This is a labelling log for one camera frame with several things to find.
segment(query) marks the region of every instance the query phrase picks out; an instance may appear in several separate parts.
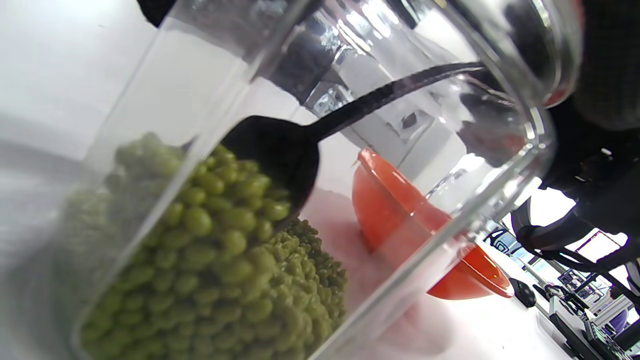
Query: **spoon bowl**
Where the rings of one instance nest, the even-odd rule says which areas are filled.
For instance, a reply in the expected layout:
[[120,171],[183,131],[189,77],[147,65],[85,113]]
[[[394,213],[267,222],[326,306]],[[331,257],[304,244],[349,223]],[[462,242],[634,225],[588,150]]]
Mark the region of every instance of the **spoon bowl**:
[[240,160],[257,161],[263,173],[289,191],[291,210],[287,218],[274,224],[275,231],[279,231],[298,216],[314,188],[320,141],[406,94],[483,69],[479,63],[436,65],[379,87],[306,126],[253,115],[240,121],[222,144]]

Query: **pea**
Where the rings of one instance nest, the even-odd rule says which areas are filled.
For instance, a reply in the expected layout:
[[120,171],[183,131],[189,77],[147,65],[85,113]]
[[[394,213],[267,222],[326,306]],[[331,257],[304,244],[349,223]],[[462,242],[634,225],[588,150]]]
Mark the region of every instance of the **pea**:
[[128,281],[133,284],[144,284],[153,279],[156,270],[152,266],[137,265],[132,267],[128,273]]
[[155,226],[149,233],[145,236],[142,244],[146,247],[156,247],[160,245],[160,236],[162,235],[163,228],[161,226]]
[[186,270],[203,270],[218,257],[218,251],[210,245],[189,245],[182,253],[183,268]]
[[138,310],[145,305],[145,301],[146,299],[144,295],[142,295],[141,293],[133,293],[128,295],[124,299],[124,303],[122,304],[122,307],[125,310]]
[[243,207],[251,210],[258,211],[262,208],[262,198],[261,197],[250,197],[242,201]]
[[160,249],[156,251],[154,263],[160,269],[171,269],[178,262],[178,252],[170,249]]
[[216,158],[209,156],[202,162],[207,168],[213,168],[216,166]]
[[236,163],[227,164],[223,167],[219,167],[214,170],[214,174],[217,175],[225,184],[233,184],[238,179],[238,167]]
[[98,308],[107,314],[113,314],[120,309],[122,298],[120,292],[110,291],[101,298]]
[[242,308],[233,304],[218,306],[215,317],[222,323],[234,322],[242,317]]
[[235,299],[242,295],[242,289],[235,286],[223,286],[220,290],[220,296],[223,299]]
[[253,265],[245,259],[236,259],[224,266],[216,266],[214,271],[223,284],[239,284],[253,273]]
[[161,329],[164,331],[168,331],[173,329],[177,324],[178,324],[178,320],[167,316],[167,314],[160,314],[160,315],[156,315],[155,317],[153,317],[152,319],[152,324],[154,325],[154,327],[156,329]]
[[255,323],[268,318],[273,310],[273,303],[269,299],[253,301],[244,309],[244,318]]
[[217,335],[213,337],[212,340],[216,348],[228,350],[237,343],[238,338],[235,337],[230,331],[222,331],[217,333]]
[[131,257],[132,264],[144,264],[149,259],[149,251],[147,249],[138,249]]
[[214,349],[213,341],[207,336],[197,336],[193,339],[193,350],[196,354],[209,355]]
[[193,236],[184,230],[171,230],[162,237],[161,243],[167,249],[179,249],[191,242]]
[[145,339],[153,336],[157,331],[157,328],[151,323],[141,323],[133,327],[132,335],[136,339]]
[[272,273],[277,266],[273,255],[262,247],[253,248],[248,253],[248,258],[260,273]]
[[204,206],[215,213],[222,212],[234,207],[233,203],[223,197],[209,197]]
[[246,249],[246,237],[239,230],[228,230],[222,236],[222,246],[230,256],[237,256]]
[[289,215],[289,203],[266,199],[262,205],[264,216],[270,221],[280,221]]
[[189,208],[184,214],[184,225],[195,236],[205,236],[213,230],[213,221],[203,208]]
[[237,183],[234,187],[234,193],[241,199],[262,197],[269,186],[271,186],[271,179],[268,176],[256,174]]
[[179,323],[189,323],[196,319],[196,311],[190,304],[179,304],[169,310],[169,316]]
[[166,346],[170,350],[188,350],[191,347],[191,338],[173,334],[166,337]]
[[224,323],[216,321],[201,321],[196,325],[196,334],[211,336],[219,333],[225,327]]
[[169,360],[191,360],[191,356],[188,352],[170,352]]
[[162,271],[156,274],[156,277],[151,281],[151,286],[154,290],[164,293],[173,286],[173,280],[175,279],[175,273],[169,271]]
[[175,301],[172,294],[156,294],[149,298],[148,309],[151,313],[162,313],[167,310]]
[[203,288],[197,289],[193,293],[193,299],[198,304],[212,304],[220,298],[220,289],[217,288]]
[[119,327],[109,333],[109,340],[124,346],[132,343],[135,339],[131,330]]
[[202,318],[210,318],[213,315],[213,304],[198,304],[196,312]]
[[289,192],[286,189],[270,189],[266,197],[269,197],[273,200],[286,200],[289,198]]
[[236,155],[223,145],[218,145],[215,150],[213,150],[213,156],[216,160],[225,164],[234,163],[236,161]]
[[260,241],[269,241],[273,236],[273,225],[269,220],[258,219],[253,230],[255,237]]
[[173,202],[169,205],[163,215],[163,221],[168,226],[176,226],[180,223],[184,205],[179,202]]
[[178,276],[173,284],[173,289],[178,295],[186,296],[193,293],[200,284],[200,279],[193,274],[183,274]]
[[123,311],[117,316],[117,322],[124,326],[138,325],[144,320],[144,315],[140,311]]
[[200,185],[209,195],[217,196],[225,192],[225,182],[220,177],[205,172],[195,177],[196,184]]
[[192,322],[184,322],[178,325],[177,331],[182,336],[192,336],[196,332],[196,325]]
[[253,212],[246,208],[233,208],[222,214],[222,221],[227,228],[250,232],[255,227]]
[[198,206],[207,198],[207,193],[198,187],[188,188],[180,193],[180,199],[191,206]]
[[85,325],[82,329],[81,336],[83,341],[93,342],[95,340],[98,340],[105,333],[105,331],[105,329],[99,329],[91,325]]
[[232,325],[234,335],[244,343],[251,343],[255,339],[253,324],[246,325],[242,322],[234,322]]
[[140,351],[152,356],[164,354],[164,343],[160,339],[145,339],[138,344]]
[[282,331],[282,322],[272,318],[266,319],[253,324],[253,331],[260,340],[272,339]]

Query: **white table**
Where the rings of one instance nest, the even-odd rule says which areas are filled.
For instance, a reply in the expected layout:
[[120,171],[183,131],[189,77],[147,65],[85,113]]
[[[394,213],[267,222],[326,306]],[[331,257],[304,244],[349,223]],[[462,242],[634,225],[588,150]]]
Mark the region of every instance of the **white table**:
[[[532,281],[506,255],[492,248],[487,253],[508,276]],[[538,303],[548,311],[542,296]],[[571,359],[565,341],[541,311],[516,298],[448,301],[425,295],[366,355],[376,360]]]

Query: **green peas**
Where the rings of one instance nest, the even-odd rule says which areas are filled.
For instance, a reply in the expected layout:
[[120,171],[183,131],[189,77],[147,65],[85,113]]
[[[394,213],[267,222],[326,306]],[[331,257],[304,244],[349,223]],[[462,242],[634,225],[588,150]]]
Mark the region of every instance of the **green peas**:
[[238,305],[227,304],[216,308],[215,319],[221,323],[234,322],[242,316],[242,308]]
[[243,356],[247,360],[270,360],[273,356],[273,348],[266,345],[254,345]]
[[175,301],[172,294],[156,294],[149,298],[147,307],[151,313],[162,313]]
[[191,338],[172,334],[166,338],[166,347],[170,350],[188,350],[191,347]]
[[191,360],[191,356],[188,352],[170,352],[169,360]]
[[207,198],[207,193],[201,188],[188,188],[180,194],[180,199],[191,206],[198,206]]
[[169,310],[169,316],[179,323],[193,322],[196,319],[196,310],[187,303],[179,304]]
[[262,205],[264,216],[270,221],[280,221],[289,215],[289,203],[266,199]]
[[125,299],[124,299],[124,303],[122,304],[122,307],[125,310],[138,310],[138,309],[142,309],[142,307],[145,305],[145,296],[142,295],[141,293],[133,293],[128,295]]
[[235,286],[223,286],[220,290],[220,296],[223,299],[235,299],[242,295],[242,289]]
[[205,172],[204,174],[196,176],[195,182],[209,195],[217,196],[225,192],[225,182],[210,172]]
[[248,258],[260,273],[272,273],[277,265],[273,255],[263,247],[252,249],[248,254]]
[[173,286],[173,280],[175,280],[175,273],[171,271],[162,271],[156,274],[156,277],[151,281],[151,286],[159,293],[168,291]]
[[256,174],[237,183],[234,188],[234,193],[241,199],[262,197],[269,186],[271,186],[271,179],[268,176]]
[[123,311],[118,314],[116,321],[124,326],[138,325],[144,320],[144,315],[140,311]]
[[221,241],[228,256],[240,255],[246,249],[246,237],[239,230],[228,230]]
[[249,174],[255,174],[260,170],[260,165],[255,160],[240,160],[237,163],[240,170]]
[[220,298],[220,295],[220,289],[217,288],[197,289],[193,293],[193,300],[198,304],[212,304]]
[[238,180],[238,167],[236,163],[231,163],[225,165],[224,167],[219,167],[214,170],[215,175],[217,175],[225,184],[233,184]]
[[176,226],[180,223],[184,205],[179,202],[173,202],[169,205],[163,215],[163,221],[168,226]]
[[253,301],[244,309],[244,318],[249,322],[259,322],[271,315],[273,303],[269,299],[260,299]]
[[211,265],[218,257],[218,251],[210,245],[194,244],[182,253],[184,270],[200,271]]
[[186,296],[193,293],[200,284],[200,278],[193,274],[182,274],[178,276],[173,284],[173,289],[178,295]]
[[223,197],[209,197],[204,206],[209,210],[215,213],[223,212],[225,210],[232,209],[234,207],[233,203]]
[[207,336],[197,336],[193,339],[193,350],[196,354],[209,355],[214,349],[213,341]]
[[209,156],[202,162],[207,168],[213,168],[216,166],[216,158]]
[[269,220],[258,219],[253,230],[255,237],[260,241],[268,241],[273,235],[273,225]]
[[238,338],[235,337],[230,331],[219,332],[213,338],[214,346],[222,350],[228,350],[232,348],[237,343],[237,341]]
[[179,249],[185,247],[193,240],[193,236],[184,230],[171,230],[162,237],[161,244],[167,249]]
[[151,323],[141,323],[133,327],[132,335],[136,339],[144,339],[153,336],[157,331],[157,328]]
[[255,227],[253,212],[246,208],[233,208],[222,214],[222,222],[227,228],[250,232]]
[[129,270],[129,276],[127,276],[128,281],[133,284],[144,284],[146,282],[151,281],[153,279],[156,270],[153,266],[148,265],[138,265],[134,266]]
[[196,334],[211,336],[219,333],[225,327],[224,323],[217,321],[202,321],[196,325]]
[[178,262],[178,252],[169,249],[160,249],[154,256],[154,263],[160,269],[171,269]]
[[216,266],[214,271],[223,284],[239,284],[253,274],[253,265],[245,259],[235,259],[224,266]]
[[98,303],[98,308],[107,314],[113,314],[120,309],[122,298],[121,293],[110,291],[102,297]]
[[272,318],[266,319],[253,324],[253,331],[260,340],[272,339],[282,331],[282,322]]
[[215,150],[213,150],[213,156],[217,161],[224,164],[234,163],[236,161],[236,155],[224,145],[218,145]]
[[177,331],[182,336],[191,336],[196,332],[196,325],[192,322],[184,322],[178,325]]
[[213,230],[213,221],[203,208],[189,208],[184,214],[184,225],[195,236],[205,236]]
[[126,327],[114,329],[109,333],[109,341],[120,345],[128,345],[134,341],[133,333]]

